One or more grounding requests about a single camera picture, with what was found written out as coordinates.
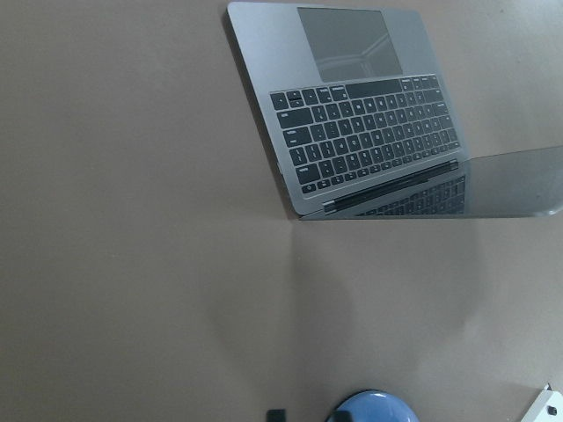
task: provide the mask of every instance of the blue object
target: blue object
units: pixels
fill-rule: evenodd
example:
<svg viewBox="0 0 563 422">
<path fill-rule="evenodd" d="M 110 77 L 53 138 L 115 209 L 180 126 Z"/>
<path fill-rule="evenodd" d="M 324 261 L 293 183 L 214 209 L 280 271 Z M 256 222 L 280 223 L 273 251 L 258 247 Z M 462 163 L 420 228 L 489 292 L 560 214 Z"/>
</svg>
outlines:
<svg viewBox="0 0 563 422">
<path fill-rule="evenodd" d="M 353 422 L 419 422 L 400 398 L 371 389 L 346 399 L 336 411 L 348 411 Z M 331 416 L 327 422 L 335 422 Z"/>
</svg>

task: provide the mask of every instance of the silver laptop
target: silver laptop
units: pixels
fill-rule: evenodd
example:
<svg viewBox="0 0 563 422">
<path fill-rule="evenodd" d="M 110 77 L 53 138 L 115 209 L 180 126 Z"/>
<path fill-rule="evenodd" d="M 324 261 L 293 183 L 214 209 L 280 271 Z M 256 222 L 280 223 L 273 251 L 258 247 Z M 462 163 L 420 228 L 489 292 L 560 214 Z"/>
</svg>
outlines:
<svg viewBox="0 0 563 422">
<path fill-rule="evenodd" d="M 330 215 L 468 158 L 417 12 L 233 2 L 228 13 L 298 214 Z"/>
</svg>

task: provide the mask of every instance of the desk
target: desk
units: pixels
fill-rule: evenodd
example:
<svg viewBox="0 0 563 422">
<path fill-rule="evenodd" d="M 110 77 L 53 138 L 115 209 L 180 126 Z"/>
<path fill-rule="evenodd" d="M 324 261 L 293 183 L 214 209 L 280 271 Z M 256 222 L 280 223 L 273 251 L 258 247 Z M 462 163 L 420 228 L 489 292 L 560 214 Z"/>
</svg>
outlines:
<svg viewBox="0 0 563 422">
<path fill-rule="evenodd" d="M 559 2 L 377 4 L 420 10 L 474 156 L 561 144 Z M 378 388 L 518 421 L 563 387 L 563 215 L 300 222 L 224 0 L 2 9 L 2 420 L 310 422 Z"/>
</svg>

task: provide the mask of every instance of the space bar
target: space bar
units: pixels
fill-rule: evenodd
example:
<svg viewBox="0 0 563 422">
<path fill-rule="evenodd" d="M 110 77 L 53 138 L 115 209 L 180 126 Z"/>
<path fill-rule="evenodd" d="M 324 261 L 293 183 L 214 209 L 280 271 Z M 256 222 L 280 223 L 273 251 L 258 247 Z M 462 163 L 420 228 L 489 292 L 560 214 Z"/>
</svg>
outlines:
<svg viewBox="0 0 563 422">
<path fill-rule="evenodd" d="M 393 94 L 402 92 L 398 79 L 386 81 L 361 82 L 359 84 L 347 84 L 346 89 L 350 98 L 375 97 L 376 95 Z"/>
</svg>

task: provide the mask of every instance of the open laptop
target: open laptop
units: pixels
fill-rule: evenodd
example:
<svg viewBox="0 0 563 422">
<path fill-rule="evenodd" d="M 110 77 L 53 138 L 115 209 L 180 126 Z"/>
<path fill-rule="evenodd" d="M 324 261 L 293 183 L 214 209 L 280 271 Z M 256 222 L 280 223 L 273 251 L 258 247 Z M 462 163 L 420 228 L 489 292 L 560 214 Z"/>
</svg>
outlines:
<svg viewBox="0 0 563 422">
<path fill-rule="evenodd" d="M 417 12 L 233 2 L 228 13 L 298 214 L 467 159 Z"/>
</svg>

